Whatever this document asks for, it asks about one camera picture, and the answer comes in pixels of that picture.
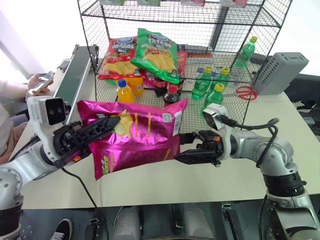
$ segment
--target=person's hand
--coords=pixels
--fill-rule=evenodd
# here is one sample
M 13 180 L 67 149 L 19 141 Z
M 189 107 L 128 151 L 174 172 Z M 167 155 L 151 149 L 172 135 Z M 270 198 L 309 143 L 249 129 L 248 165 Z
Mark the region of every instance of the person's hand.
M 33 89 L 35 85 L 39 82 L 39 74 L 33 75 L 28 82 L 28 90 Z M 32 91 L 34 96 L 43 96 L 48 95 L 50 90 L 47 87 L 40 88 L 40 91 Z

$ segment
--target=red bottle cap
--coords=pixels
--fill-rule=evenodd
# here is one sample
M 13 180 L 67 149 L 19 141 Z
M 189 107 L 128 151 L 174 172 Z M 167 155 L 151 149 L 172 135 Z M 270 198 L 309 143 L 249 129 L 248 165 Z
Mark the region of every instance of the red bottle cap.
M 177 92 L 177 86 L 173 85 L 173 84 L 170 84 L 169 85 L 169 89 L 168 89 L 168 93 L 175 94 L 176 92 Z

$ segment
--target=white table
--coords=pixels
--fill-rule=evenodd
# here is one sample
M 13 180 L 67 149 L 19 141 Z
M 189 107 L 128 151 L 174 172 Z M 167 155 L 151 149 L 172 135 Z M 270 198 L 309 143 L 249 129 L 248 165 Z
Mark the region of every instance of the white table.
M 55 75 L 56 84 L 61 77 L 61 73 Z M 93 86 L 92 82 L 87 84 L 87 87 Z M 94 100 L 93 89 L 81 98 Z M 252 101 L 245 124 L 263 124 L 271 118 L 280 119 L 278 136 L 292 144 L 293 160 L 301 178 L 307 181 L 305 188 L 309 194 L 319 194 L 320 143 L 284 93 L 259 96 Z M 265 129 L 256 132 L 270 136 Z M 28 125 L 16 148 L 23 146 L 32 134 Z M 181 151 L 195 147 L 196 142 L 183 145 Z M 94 178 L 92 155 L 66 169 L 83 179 L 99 207 L 252 200 L 261 199 L 266 193 L 260 170 L 248 159 L 230 158 L 219 168 L 168 160 L 124 169 L 98 181 Z M 79 181 L 61 170 L 30 183 L 22 194 L 25 209 L 93 207 Z

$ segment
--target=shoe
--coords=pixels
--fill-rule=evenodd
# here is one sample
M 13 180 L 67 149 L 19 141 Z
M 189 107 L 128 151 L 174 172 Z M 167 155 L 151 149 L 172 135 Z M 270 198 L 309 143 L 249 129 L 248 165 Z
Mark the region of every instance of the shoe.
M 56 227 L 50 240 L 70 240 L 72 237 L 72 222 L 70 219 L 63 219 Z
M 317 105 L 313 100 L 294 101 L 292 104 L 301 113 L 309 113 Z

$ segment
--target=wire rack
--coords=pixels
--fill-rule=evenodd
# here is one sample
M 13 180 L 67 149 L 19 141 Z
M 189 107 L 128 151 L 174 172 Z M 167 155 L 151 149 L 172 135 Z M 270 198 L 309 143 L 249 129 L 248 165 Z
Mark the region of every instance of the wire rack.
M 200 114 L 203 102 L 190 97 L 197 70 L 207 66 L 213 67 L 216 73 L 222 67 L 231 69 L 230 83 L 223 92 L 228 97 L 224 97 L 222 104 L 230 117 L 239 123 L 244 122 L 250 101 L 230 94 L 241 86 L 254 84 L 282 28 L 291 1 L 248 0 L 244 8 L 236 8 L 223 7 L 218 0 L 206 1 L 204 7 L 181 5 L 179 0 L 161 1 L 160 6 L 142 6 L 136 0 L 126 0 L 123 6 L 101 5 L 99 0 L 77 0 L 87 45 L 99 46 L 97 75 L 107 53 L 109 39 L 136 36 L 138 28 L 159 32 L 177 44 L 194 46 L 205 56 L 190 55 L 187 59 L 186 81 L 180 96 L 189 98 L 181 126 L 183 133 L 208 129 Z M 252 36 L 258 38 L 255 54 L 259 54 L 260 61 L 248 62 L 244 68 L 234 66 L 244 44 Z M 115 85 L 96 79 L 95 89 L 97 101 L 116 100 Z M 163 106 L 162 98 L 157 98 L 151 89 L 136 97 L 135 103 Z

